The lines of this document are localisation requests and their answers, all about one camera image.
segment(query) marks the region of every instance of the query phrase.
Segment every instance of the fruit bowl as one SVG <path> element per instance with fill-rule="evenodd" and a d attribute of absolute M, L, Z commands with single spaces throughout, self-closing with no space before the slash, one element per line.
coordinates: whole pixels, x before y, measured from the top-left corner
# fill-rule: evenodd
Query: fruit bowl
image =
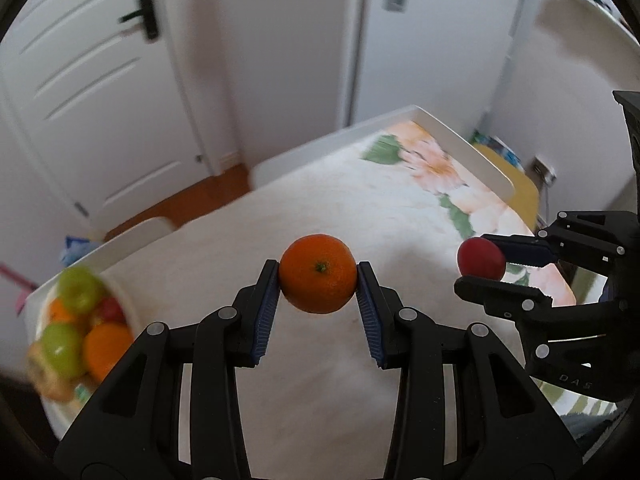
<path fill-rule="evenodd" d="M 122 290 L 120 285 L 113 281 L 111 278 L 101 274 L 100 280 L 104 283 L 110 295 L 113 296 L 119 303 L 127 321 L 127 325 L 133 334 L 133 337 L 137 337 L 143 329 L 138 319 L 138 314 L 133 308 L 130 299 L 126 293 Z M 49 323 L 49 305 L 58 296 L 58 283 L 56 282 L 48 291 L 42 306 L 35 327 L 35 339 L 39 340 L 43 330 Z M 57 427 L 68 430 L 71 423 L 74 421 L 81 407 L 77 402 L 55 402 L 54 400 L 41 397 L 42 403 L 45 405 L 45 409 L 49 417 L 54 416 L 59 423 Z"/>

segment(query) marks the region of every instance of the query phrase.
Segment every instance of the orange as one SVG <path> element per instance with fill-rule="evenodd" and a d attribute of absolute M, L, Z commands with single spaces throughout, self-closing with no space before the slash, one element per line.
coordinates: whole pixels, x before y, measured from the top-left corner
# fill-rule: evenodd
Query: orange
<path fill-rule="evenodd" d="M 127 325 L 108 322 L 93 327 L 82 345 L 82 357 L 92 377 L 102 382 L 132 343 Z"/>
<path fill-rule="evenodd" d="M 78 321 L 78 316 L 71 314 L 60 301 L 60 298 L 56 298 L 49 303 L 49 322 L 50 323 L 75 323 Z"/>
<path fill-rule="evenodd" d="M 49 322 L 72 323 L 82 334 L 86 333 L 86 317 L 70 313 L 62 304 L 60 298 L 56 298 L 49 303 Z"/>
<path fill-rule="evenodd" d="M 278 277 L 290 304 L 312 314 L 341 309 L 356 290 L 356 261 L 349 248 L 329 235 L 309 235 L 282 255 Z"/>

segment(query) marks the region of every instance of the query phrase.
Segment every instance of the floral tablecloth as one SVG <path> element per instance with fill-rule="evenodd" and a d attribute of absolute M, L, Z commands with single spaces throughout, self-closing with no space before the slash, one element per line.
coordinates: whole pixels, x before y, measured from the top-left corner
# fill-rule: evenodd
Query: floral tablecloth
<path fill-rule="evenodd" d="M 376 134 L 362 158 L 409 171 L 415 183 L 448 210 L 449 220 L 462 239 L 485 233 L 532 234 L 511 208 L 415 123 L 396 124 Z M 554 306 L 575 304 L 574 294 L 553 264 L 541 269 L 507 264 L 504 280 L 539 288 L 553 298 Z M 615 408 L 612 402 L 580 396 L 543 381 L 536 380 L 536 384 L 560 415 L 608 415 Z"/>
<path fill-rule="evenodd" d="M 519 216 L 413 123 L 398 124 L 286 174 L 188 223 L 105 274 L 142 324 L 199 322 L 255 283 L 268 258 L 297 238 L 327 233 L 378 281 L 439 324 L 484 322 L 520 360 L 511 321 L 486 316 L 453 292 L 456 252 L 473 234 L 529 234 Z M 510 266 L 528 283 L 572 304 L 554 266 Z M 185 372 L 188 384 L 189 371 Z M 280 298 L 269 346 L 255 369 L 237 370 L 242 428 L 256 478 L 381 478 L 398 396 L 398 370 L 370 357 L 353 298 L 315 316 Z M 446 462 L 456 455 L 452 376 L 446 376 Z M 189 390 L 180 400 L 180 457 L 189 459 Z"/>

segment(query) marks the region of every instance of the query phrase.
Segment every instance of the door hinge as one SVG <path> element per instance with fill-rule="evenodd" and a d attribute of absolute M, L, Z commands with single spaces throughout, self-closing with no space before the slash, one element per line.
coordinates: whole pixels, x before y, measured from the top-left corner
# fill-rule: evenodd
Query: door hinge
<path fill-rule="evenodd" d="M 76 202 L 74 206 L 76 206 L 76 209 L 78 209 L 78 211 L 82 216 L 89 218 L 89 212 L 84 208 L 84 206 L 81 203 Z"/>

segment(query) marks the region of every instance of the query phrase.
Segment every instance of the white door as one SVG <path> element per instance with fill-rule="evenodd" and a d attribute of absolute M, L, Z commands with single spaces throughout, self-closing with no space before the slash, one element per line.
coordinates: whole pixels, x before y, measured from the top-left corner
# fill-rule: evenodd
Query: white door
<path fill-rule="evenodd" d="M 367 0 L 354 122 L 418 105 L 469 137 L 492 95 L 521 0 Z"/>
<path fill-rule="evenodd" d="M 109 230 L 208 176 L 160 23 L 138 0 L 29 0 L 0 50 L 28 146 L 94 227 Z"/>

